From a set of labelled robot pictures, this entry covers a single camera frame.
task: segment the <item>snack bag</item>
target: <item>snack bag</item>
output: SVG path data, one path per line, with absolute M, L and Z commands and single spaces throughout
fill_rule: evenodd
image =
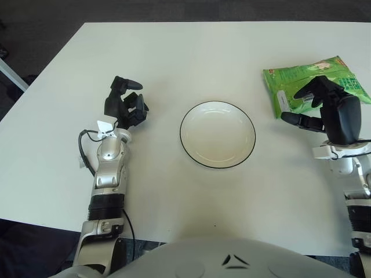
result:
M 342 86 L 349 94 L 357 96 L 364 103 L 371 104 L 371 98 L 339 56 L 311 65 L 265 69 L 263 74 L 273 96 L 276 118 L 280 118 L 283 111 L 303 113 L 316 109 L 311 106 L 313 96 L 295 100 L 294 95 L 318 75 L 326 75 L 329 80 Z

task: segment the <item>white plate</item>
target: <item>white plate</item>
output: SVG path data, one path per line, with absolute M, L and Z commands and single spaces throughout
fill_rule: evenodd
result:
M 249 157 L 255 145 L 255 129 L 241 109 L 229 103 L 209 101 L 185 115 L 180 125 L 180 140 L 198 163 L 229 168 Z

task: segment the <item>gray floor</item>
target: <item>gray floor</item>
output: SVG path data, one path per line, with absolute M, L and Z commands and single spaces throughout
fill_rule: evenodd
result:
M 2 0 L 0 43 L 19 75 L 39 74 L 86 21 L 371 21 L 370 0 Z M 0 119 L 12 107 L 0 74 Z M 348 258 L 317 259 L 348 270 Z

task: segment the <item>white table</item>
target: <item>white table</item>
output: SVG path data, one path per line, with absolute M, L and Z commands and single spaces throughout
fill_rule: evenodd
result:
M 263 240 L 303 254 L 348 255 L 342 188 L 312 158 L 323 134 L 275 120 L 261 71 L 339 55 L 371 93 L 366 23 L 86 23 L 0 123 L 0 217 L 80 231 L 93 178 L 78 133 L 96 129 L 115 75 L 144 85 L 147 121 L 132 128 L 125 206 L 139 239 Z M 225 170 L 195 163 L 179 127 L 195 104 L 228 101 L 257 134 Z M 362 106 L 371 138 L 371 106 Z M 96 166 L 97 145 L 83 142 Z M 128 227 L 126 235 L 130 236 Z

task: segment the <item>white paper tag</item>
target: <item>white paper tag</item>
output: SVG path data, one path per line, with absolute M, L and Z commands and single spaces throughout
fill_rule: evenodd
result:
M 285 91 L 283 90 L 278 91 L 277 99 L 278 99 L 278 104 L 281 109 L 281 112 L 291 112 L 288 99 L 286 98 Z

